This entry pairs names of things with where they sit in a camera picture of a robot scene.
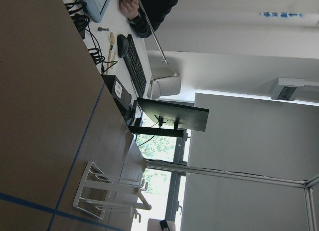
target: white ceiling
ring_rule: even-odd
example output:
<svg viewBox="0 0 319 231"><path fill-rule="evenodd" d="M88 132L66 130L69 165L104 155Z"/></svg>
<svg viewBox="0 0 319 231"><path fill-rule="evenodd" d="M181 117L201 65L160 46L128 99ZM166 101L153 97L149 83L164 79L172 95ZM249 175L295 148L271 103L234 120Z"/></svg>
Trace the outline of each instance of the white ceiling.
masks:
<svg viewBox="0 0 319 231"><path fill-rule="evenodd" d="M220 24L209 19L219 11L317 13L318 4L319 0L179 0L156 31L168 62L181 75L181 93L163 98L194 101L198 90L270 96L275 80L287 77L317 85L306 87L297 99L318 103L318 27ZM158 73L165 64L154 39L145 41L153 75L166 75Z"/></svg>

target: black jacket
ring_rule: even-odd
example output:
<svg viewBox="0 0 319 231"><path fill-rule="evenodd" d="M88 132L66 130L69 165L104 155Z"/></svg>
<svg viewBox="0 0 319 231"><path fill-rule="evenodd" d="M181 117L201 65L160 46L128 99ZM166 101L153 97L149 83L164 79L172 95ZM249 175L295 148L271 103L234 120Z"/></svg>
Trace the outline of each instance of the black jacket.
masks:
<svg viewBox="0 0 319 231"><path fill-rule="evenodd" d="M157 30L171 8L177 4L177 1L178 0L141 0L154 30ZM134 20L135 24L131 24L131 27L139 37L149 37L152 34L151 29L141 8L139 8L139 13L141 18Z"/></svg>

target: desk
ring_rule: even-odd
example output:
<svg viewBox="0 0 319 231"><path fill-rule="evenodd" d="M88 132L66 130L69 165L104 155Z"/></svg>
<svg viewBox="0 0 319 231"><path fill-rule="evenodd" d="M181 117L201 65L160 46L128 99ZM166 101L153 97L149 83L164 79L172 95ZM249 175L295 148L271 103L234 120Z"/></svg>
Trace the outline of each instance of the desk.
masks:
<svg viewBox="0 0 319 231"><path fill-rule="evenodd" d="M0 230L130 230L72 207L87 161L128 178L144 166L62 0L0 11Z"/></svg>
<svg viewBox="0 0 319 231"><path fill-rule="evenodd" d="M74 2L75 0L63 0L64 3ZM92 33L96 36L97 40L100 43L102 53L107 58L109 47L110 47L110 32L106 31L98 31L98 27L109 28L111 32L114 33L115 36L115 46L114 49L117 51L116 37L118 34L123 34L127 36L129 33L132 34L134 44L136 46L136 50L139 54L139 58L143 67L143 71L145 74L145 78L147 81L147 86L145 88L144 98L146 98L148 86L151 80L151 68L149 59L146 53L145 42L143 39L137 37L134 31L131 29L129 22L126 17L124 17L119 11L119 0L111 0L106 12L103 16L101 23L90 22L90 28ZM85 34L84 42L88 48L93 48L93 42L88 32ZM132 95L132 100L135 99L134 88L131 83L131 78L129 72L126 68L124 60L122 58L118 58L116 56L116 60L119 62L113 67L113 69L109 69L108 72L110 75L116 75L120 82L124 85L126 90ZM99 71L101 70L101 65L97 65Z"/></svg>

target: person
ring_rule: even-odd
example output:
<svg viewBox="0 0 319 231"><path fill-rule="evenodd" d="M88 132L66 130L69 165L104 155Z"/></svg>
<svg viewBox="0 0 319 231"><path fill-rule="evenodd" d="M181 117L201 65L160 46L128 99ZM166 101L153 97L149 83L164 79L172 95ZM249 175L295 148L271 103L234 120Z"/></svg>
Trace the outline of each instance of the person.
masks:
<svg viewBox="0 0 319 231"><path fill-rule="evenodd" d="M141 0L146 14L154 30L157 30L165 16L178 0ZM139 0L120 0L120 11L128 18L132 29L141 37L149 37L152 32L146 21L144 12L139 6Z"/></svg>

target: black box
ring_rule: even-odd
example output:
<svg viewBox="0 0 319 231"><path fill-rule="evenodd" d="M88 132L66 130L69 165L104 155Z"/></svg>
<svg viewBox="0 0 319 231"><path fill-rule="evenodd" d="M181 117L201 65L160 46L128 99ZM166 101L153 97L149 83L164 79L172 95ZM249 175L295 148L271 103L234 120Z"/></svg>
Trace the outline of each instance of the black box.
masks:
<svg viewBox="0 0 319 231"><path fill-rule="evenodd" d="M132 96L127 92L119 79L115 75L101 76L121 113L128 111Z"/></svg>

